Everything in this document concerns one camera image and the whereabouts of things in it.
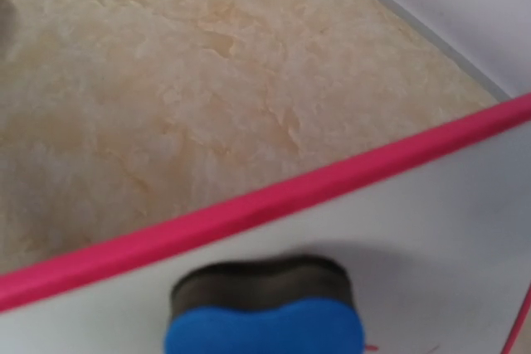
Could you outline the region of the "pink framed whiteboard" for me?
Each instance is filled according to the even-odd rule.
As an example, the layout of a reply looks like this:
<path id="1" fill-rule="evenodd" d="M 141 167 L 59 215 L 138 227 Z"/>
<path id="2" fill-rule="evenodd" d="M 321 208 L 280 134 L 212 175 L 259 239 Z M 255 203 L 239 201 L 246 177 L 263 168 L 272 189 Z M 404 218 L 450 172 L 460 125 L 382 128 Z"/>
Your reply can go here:
<path id="1" fill-rule="evenodd" d="M 530 310 L 530 98 L 1 278 L 4 353 L 166 353 L 173 286 L 226 261 L 342 265 L 362 353 L 506 353 Z"/>

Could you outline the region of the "blue whiteboard eraser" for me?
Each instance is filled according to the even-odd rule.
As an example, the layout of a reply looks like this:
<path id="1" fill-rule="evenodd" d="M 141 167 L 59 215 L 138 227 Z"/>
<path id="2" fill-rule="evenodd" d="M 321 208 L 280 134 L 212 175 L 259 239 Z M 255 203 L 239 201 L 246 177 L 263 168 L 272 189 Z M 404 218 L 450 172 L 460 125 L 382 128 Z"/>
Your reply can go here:
<path id="1" fill-rule="evenodd" d="M 166 353 L 362 353 L 345 268 L 320 255 L 203 266 L 169 296 Z"/>

